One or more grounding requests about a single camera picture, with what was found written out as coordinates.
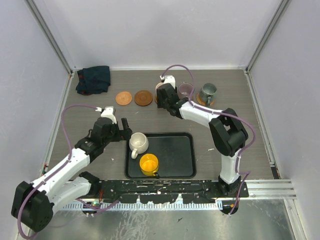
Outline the purple glass cup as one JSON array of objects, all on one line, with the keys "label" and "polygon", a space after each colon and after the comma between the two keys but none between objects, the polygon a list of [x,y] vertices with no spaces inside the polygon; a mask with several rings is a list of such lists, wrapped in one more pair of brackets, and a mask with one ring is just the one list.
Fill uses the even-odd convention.
[{"label": "purple glass cup", "polygon": [[177,94],[180,99],[190,98],[193,100],[194,86],[188,82],[181,83],[177,88]]}]

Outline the woven rattan coaster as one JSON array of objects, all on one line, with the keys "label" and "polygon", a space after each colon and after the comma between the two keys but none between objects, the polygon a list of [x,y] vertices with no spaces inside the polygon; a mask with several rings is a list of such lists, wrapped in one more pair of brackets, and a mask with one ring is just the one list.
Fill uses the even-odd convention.
[{"label": "woven rattan coaster", "polygon": [[119,92],[115,97],[116,103],[120,106],[126,106],[130,104],[132,99],[132,94],[128,91]]},{"label": "woven rattan coaster", "polygon": [[215,103],[215,100],[211,96],[202,96],[200,93],[196,95],[197,102],[205,107],[210,107]]}]

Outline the white ceramic mug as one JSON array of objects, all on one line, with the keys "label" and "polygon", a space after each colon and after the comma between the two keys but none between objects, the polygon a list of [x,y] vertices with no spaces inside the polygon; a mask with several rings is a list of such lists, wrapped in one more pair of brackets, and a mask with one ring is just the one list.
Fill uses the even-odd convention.
[{"label": "white ceramic mug", "polygon": [[139,154],[143,154],[149,147],[149,141],[145,134],[141,132],[133,133],[129,139],[131,158],[136,159]]}]

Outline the grey ceramic mug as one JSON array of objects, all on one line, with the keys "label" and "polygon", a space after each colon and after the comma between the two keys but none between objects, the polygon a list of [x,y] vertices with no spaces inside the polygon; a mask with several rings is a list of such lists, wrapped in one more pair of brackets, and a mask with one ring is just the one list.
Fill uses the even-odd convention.
[{"label": "grey ceramic mug", "polygon": [[201,99],[206,107],[211,106],[216,99],[217,87],[212,83],[206,83],[201,89]]}]

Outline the pink ceramic mug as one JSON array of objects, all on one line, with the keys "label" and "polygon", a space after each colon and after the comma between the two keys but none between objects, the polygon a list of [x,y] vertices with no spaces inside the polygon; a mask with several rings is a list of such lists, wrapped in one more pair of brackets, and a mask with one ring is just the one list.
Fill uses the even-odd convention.
[{"label": "pink ceramic mug", "polygon": [[157,89],[158,89],[159,87],[161,87],[163,84],[164,84],[163,82],[158,83],[158,84],[155,86],[155,90],[157,91]]}]

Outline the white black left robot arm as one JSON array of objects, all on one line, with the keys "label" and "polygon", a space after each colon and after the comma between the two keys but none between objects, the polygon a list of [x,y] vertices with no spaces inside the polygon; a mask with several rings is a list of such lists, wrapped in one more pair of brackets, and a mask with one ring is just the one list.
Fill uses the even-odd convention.
[{"label": "white black left robot arm", "polygon": [[40,232],[68,202],[100,194],[100,179],[91,173],[84,171],[75,180],[70,179],[100,156],[109,143],[129,140],[133,132],[126,118],[121,122],[122,129],[108,117],[98,118],[88,135],[60,163],[33,182],[23,181],[16,187],[11,215],[19,228],[26,225]]}]

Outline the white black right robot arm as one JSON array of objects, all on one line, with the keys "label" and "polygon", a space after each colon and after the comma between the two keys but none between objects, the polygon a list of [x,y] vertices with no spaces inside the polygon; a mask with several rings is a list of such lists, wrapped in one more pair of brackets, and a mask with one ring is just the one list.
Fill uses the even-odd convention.
[{"label": "white black right robot arm", "polygon": [[163,83],[156,88],[156,99],[157,107],[167,110],[171,116],[209,128],[215,148],[221,154],[219,191],[223,196],[231,197],[241,184],[241,150],[249,137],[235,111],[231,108],[214,110],[196,104],[187,97],[180,99],[170,83]]}]

